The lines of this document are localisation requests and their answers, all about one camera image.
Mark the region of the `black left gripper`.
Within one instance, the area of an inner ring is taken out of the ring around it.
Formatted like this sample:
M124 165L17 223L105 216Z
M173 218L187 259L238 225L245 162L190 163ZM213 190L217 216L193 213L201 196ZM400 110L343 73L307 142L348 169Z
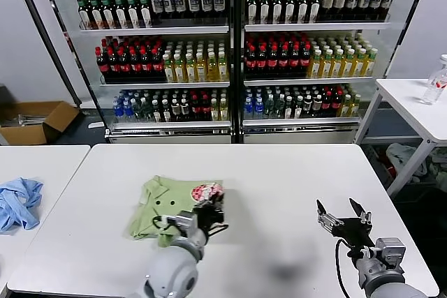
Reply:
M224 191L216 192L214 196L209 196L193 207L193 213L197 215L198 227L205 234L217 234L226 229L222 209L224 196Z

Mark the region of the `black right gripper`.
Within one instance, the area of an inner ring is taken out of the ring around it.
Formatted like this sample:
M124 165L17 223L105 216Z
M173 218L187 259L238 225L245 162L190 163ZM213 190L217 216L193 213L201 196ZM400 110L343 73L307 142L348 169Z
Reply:
M338 219L325 210L320 200L316 200L318 224L325 230L331 230L334 237L342 238L351 247L373 247L374 242L369 236L372 230L371 213L354 199L350 198L349 202L358 218Z

